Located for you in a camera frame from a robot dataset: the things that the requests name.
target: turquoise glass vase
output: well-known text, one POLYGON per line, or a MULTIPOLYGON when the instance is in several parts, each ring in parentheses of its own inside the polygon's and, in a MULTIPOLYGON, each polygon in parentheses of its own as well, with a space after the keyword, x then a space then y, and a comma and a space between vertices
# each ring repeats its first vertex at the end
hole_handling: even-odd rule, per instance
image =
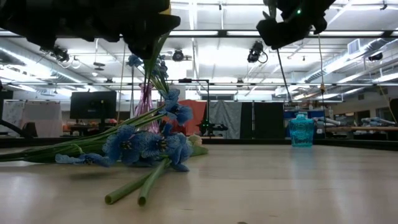
POLYGON ((313 141, 312 119, 307 119, 303 114, 298 114, 289 121, 290 137, 293 147, 311 147, 313 141))

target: black partition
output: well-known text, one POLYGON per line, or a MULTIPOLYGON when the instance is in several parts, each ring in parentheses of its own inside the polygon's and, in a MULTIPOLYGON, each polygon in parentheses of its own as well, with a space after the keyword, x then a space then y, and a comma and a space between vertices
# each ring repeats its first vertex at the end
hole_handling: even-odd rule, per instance
POLYGON ((256 139, 284 139, 284 104, 254 104, 254 137, 256 139))
POLYGON ((242 103, 241 112, 241 139, 253 138, 252 103, 242 103))

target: pink glass vase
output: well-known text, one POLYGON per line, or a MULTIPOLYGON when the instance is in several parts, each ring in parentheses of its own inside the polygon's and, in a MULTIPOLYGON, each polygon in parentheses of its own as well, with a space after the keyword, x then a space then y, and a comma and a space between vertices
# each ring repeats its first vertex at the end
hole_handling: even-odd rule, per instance
MULTIPOLYGON (((154 105, 152 104, 153 85, 149 84, 144 86, 144 84, 141 83, 139 86, 141 88, 141 97, 134 112, 134 117, 144 114, 154 108, 154 105)), ((159 124, 157 121, 154 121, 151 124, 140 127, 139 130, 146 130, 157 134, 159 132, 159 124)))

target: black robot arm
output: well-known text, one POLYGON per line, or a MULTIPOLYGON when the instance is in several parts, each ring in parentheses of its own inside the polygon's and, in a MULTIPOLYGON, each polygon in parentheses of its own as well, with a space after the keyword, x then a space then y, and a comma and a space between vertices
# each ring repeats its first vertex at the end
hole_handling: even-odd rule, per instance
POLYGON ((58 37, 117 42, 132 53, 152 56, 154 41, 180 25, 178 16, 159 14, 170 0, 0 0, 0 27, 52 50, 58 37))

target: computer monitor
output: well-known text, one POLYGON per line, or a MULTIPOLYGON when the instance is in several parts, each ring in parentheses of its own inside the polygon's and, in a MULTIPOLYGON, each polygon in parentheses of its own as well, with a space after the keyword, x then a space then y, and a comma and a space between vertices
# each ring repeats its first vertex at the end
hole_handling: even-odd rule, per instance
POLYGON ((115 118, 116 97, 115 91, 73 92, 70 98, 70 118, 115 118))

